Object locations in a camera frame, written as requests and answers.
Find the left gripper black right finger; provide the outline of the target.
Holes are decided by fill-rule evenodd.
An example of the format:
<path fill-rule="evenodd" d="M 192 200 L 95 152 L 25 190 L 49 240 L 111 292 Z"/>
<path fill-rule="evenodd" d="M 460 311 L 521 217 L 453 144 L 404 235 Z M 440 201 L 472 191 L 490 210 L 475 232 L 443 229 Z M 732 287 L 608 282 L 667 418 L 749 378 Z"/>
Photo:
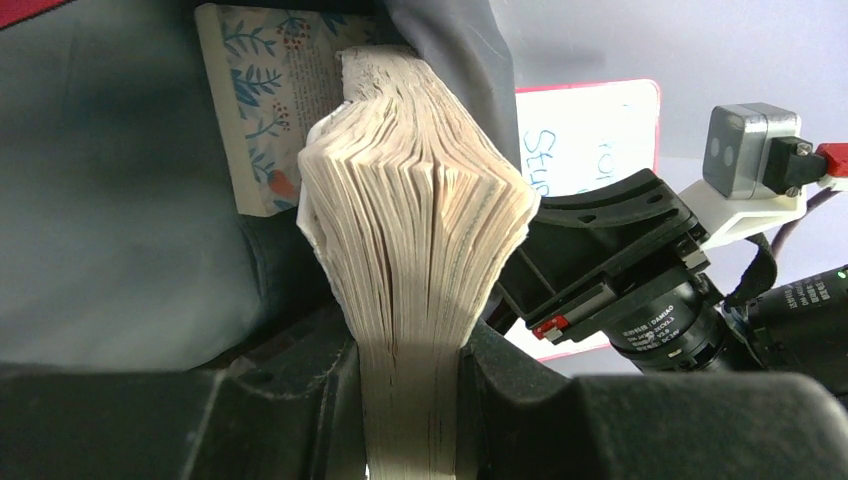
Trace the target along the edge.
<path fill-rule="evenodd" d="M 847 413 L 797 374 L 569 378 L 479 324 L 456 449 L 461 479 L 843 479 Z"/>

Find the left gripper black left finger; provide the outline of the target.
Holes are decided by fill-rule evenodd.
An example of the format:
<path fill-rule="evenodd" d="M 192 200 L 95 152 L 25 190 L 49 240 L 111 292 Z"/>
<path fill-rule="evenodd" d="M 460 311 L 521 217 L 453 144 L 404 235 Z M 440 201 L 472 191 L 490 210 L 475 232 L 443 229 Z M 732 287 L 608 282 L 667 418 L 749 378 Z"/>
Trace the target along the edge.
<path fill-rule="evenodd" d="M 241 374 L 1 371 L 5 479 L 361 479 L 358 357 L 315 312 Z"/>

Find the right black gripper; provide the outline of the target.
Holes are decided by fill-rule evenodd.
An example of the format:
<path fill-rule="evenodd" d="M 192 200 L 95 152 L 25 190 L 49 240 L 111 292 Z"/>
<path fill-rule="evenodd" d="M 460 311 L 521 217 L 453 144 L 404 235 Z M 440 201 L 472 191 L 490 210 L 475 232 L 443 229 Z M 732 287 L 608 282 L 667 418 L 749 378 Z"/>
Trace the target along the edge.
<path fill-rule="evenodd" d="M 727 306 L 702 274 L 695 213 L 643 169 L 582 194 L 544 197 L 497 287 L 554 344 L 603 333 L 643 373 L 775 371 L 847 395 L 847 268 Z"/>

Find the green book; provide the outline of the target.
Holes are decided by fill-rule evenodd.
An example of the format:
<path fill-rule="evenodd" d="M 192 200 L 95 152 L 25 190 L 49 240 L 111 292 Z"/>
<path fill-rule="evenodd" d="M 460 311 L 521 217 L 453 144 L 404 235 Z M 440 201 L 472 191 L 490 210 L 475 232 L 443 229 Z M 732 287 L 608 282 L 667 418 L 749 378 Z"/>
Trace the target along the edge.
<path fill-rule="evenodd" d="M 297 223 L 357 344 L 371 477 L 452 479 L 460 352 L 540 197 L 411 49 L 338 58 Z"/>

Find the red backpack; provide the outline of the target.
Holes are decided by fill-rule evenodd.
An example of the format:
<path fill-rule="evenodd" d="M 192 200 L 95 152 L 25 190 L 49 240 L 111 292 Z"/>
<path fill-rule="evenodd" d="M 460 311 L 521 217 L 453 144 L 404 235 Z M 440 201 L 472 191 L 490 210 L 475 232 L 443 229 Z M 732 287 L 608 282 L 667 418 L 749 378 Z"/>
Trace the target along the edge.
<path fill-rule="evenodd" d="M 1 360 L 186 370 L 332 296 L 288 211 L 238 213 L 192 1 L 1 28 Z"/>

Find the floral pink book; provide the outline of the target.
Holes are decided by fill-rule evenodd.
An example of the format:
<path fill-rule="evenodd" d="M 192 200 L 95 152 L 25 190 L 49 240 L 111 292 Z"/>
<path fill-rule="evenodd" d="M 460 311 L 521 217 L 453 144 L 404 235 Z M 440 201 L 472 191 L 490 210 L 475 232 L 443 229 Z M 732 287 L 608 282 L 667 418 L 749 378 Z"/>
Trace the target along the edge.
<path fill-rule="evenodd" d="M 296 206 L 298 152 L 343 101 L 336 54 L 371 43 L 374 18 L 213 3 L 194 18 L 238 212 Z"/>

